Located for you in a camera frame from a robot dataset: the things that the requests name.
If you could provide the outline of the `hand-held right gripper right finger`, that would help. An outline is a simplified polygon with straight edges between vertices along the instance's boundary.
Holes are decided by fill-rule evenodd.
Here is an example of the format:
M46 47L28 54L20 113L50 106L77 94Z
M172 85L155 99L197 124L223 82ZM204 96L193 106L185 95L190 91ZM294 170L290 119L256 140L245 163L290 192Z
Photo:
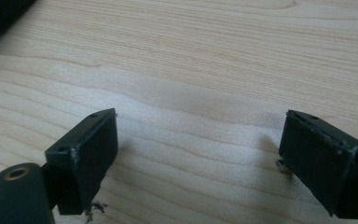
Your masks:
M331 216L358 219L358 139L310 114L289 110L279 163Z

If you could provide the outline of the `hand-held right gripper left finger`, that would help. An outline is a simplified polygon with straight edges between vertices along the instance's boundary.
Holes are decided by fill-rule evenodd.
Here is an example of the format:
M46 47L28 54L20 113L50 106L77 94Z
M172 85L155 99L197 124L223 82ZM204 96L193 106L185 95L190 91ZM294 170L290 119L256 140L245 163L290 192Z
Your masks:
M49 206L57 207L62 215L88 213L117 153L115 109L81 120L45 152Z

